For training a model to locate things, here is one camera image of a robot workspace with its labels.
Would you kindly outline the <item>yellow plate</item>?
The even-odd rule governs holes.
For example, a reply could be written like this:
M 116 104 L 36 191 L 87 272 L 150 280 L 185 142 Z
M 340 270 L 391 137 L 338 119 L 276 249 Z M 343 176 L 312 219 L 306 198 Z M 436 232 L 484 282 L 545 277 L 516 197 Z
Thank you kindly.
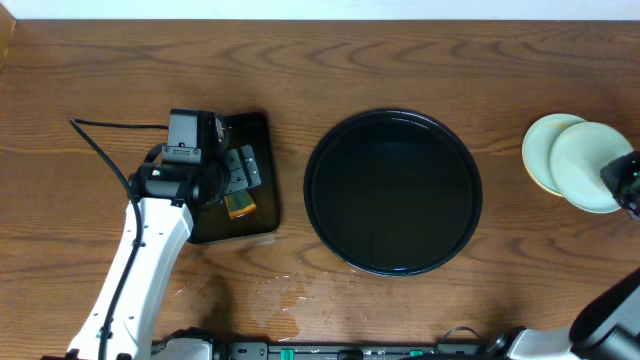
M 564 197 L 561 193 L 559 193 L 559 192 L 557 192 L 557 191 L 555 191 L 555 190 L 553 190 L 553 189 L 551 189 L 551 188 L 547 187 L 547 186 L 546 186 L 546 185 L 544 185 L 543 183 L 541 183 L 541 182 L 540 182 L 540 181 L 539 181 L 539 180 L 534 176 L 533 172 L 531 171 L 531 169 L 530 169 L 530 167 L 529 167 L 529 165 L 528 165 L 528 163 L 527 163 L 527 161 L 526 161 L 526 156 L 525 156 L 524 149 L 522 149 L 522 151 L 521 151 L 521 157 L 522 157 L 522 162 L 523 162 L 523 165 L 524 165 L 524 168 L 525 168 L 525 170 L 526 170 L 527 174 L 529 175 L 529 177 L 531 178 L 531 180 L 532 180 L 532 181 L 533 181 L 533 182 L 534 182 L 534 183 L 535 183 L 539 188 L 541 188 L 541 189 L 542 189 L 542 190 L 544 190 L 545 192 L 547 192 L 547 193 L 549 193 L 549 194 L 552 194 L 552 195 L 554 195 L 554 196 L 556 196 L 556 197 L 560 197 L 560 198 L 563 198 L 563 197 Z

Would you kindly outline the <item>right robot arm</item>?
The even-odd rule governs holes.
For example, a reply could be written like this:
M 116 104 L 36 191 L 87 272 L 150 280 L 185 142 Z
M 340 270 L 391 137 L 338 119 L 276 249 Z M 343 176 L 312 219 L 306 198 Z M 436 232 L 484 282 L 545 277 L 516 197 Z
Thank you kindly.
M 615 202 L 639 221 L 639 151 L 613 160 L 600 178 Z M 597 297 L 568 329 L 514 328 L 484 350 L 490 359 L 639 360 L 639 267 Z

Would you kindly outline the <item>orange green scrub sponge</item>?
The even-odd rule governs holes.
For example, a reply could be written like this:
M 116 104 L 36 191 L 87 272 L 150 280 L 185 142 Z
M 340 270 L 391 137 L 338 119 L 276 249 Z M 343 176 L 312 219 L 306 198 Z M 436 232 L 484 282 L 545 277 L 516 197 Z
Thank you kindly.
M 257 209 L 257 205 L 247 190 L 240 190 L 226 195 L 224 203 L 231 219 L 241 218 Z

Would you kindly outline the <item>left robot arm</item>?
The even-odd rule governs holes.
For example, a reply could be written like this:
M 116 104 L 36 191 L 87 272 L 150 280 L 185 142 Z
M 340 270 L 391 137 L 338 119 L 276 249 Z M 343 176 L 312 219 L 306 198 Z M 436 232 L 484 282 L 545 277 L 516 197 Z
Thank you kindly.
M 186 243 L 209 244 L 270 231 L 250 215 L 273 181 L 271 149 L 244 145 L 205 164 L 199 148 L 158 144 L 125 189 L 121 242 L 68 359 L 150 359 L 161 302 Z

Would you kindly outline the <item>light blue plate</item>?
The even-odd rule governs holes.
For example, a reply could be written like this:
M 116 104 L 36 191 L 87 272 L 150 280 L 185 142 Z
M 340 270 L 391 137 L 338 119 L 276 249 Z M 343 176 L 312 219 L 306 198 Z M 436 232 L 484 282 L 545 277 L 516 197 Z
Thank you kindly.
M 575 207 L 596 214 L 615 212 L 620 205 L 601 179 L 600 170 L 632 150 L 631 143 L 608 125 L 573 125 L 552 146 L 552 178 L 558 191 Z
M 534 176 L 559 193 L 549 165 L 551 149 L 562 132 L 584 122 L 585 119 L 573 114 L 549 114 L 536 120 L 524 136 L 521 151 L 524 149 L 526 161 Z

